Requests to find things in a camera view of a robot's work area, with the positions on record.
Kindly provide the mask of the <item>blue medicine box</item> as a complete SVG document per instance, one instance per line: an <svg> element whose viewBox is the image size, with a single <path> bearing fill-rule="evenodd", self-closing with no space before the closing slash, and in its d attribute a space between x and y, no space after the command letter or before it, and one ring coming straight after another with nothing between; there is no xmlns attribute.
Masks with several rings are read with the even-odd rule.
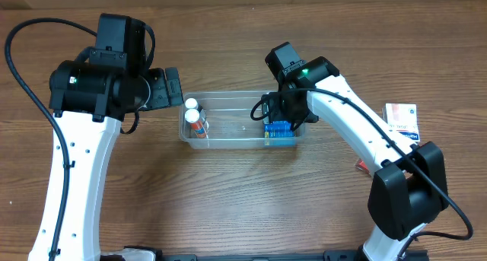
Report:
<svg viewBox="0 0 487 261"><path fill-rule="evenodd" d="M263 124L264 145L266 147L284 147L296 144L291 124L287 121L274 121Z"/></svg>

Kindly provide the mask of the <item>black bottle white cap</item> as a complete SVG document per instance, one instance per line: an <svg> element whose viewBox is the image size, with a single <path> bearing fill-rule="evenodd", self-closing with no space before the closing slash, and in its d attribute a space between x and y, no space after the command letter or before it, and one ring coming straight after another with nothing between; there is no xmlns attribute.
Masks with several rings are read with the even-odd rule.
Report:
<svg viewBox="0 0 487 261"><path fill-rule="evenodd" d="M188 98L185 103L185 108L188 110L190 109L195 109L200 113L200 116L202 117L202 121L205 122L206 119L206 114L205 110L203 109L202 105L195 99L195 98Z"/></svg>

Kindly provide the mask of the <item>orange tube white cap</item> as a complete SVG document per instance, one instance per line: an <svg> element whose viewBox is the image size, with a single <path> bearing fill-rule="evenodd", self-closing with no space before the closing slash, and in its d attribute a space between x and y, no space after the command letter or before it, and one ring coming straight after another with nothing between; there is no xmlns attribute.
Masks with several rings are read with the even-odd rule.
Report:
<svg viewBox="0 0 487 261"><path fill-rule="evenodd" d="M188 109L184 117L198 138L208 138L207 123L197 109Z"/></svg>

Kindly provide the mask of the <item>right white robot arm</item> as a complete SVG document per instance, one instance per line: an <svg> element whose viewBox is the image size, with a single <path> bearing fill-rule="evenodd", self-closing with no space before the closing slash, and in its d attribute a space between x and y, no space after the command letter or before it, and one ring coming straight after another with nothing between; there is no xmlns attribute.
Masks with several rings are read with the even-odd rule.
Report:
<svg viewBox="0 0 487 261"><path fill-rule="evenodd" d="M329 60L300 58L285 42L265 62L278 90L260 101L261 118L303 123L328 122L365 163L372 177L368 211L375 227L357 251L327 252L326 259L427 260L425 251L406 248L426 224L448 207L444 156L432 142L418 145L391 129L349 87Z"/></svg>

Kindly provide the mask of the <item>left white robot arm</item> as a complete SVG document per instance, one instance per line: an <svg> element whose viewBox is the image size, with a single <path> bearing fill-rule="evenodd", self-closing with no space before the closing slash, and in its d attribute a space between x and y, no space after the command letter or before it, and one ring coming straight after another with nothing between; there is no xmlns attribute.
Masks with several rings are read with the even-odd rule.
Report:
<svg viewBox="0 0 487 261"><path fill-rule="evenodd" d="M183 102L175 68L152 66L143 21L102 14L96 42L49 79L59 131L40 230L31 260L99 260L100 210L110 155L126 115Z"/></svg>

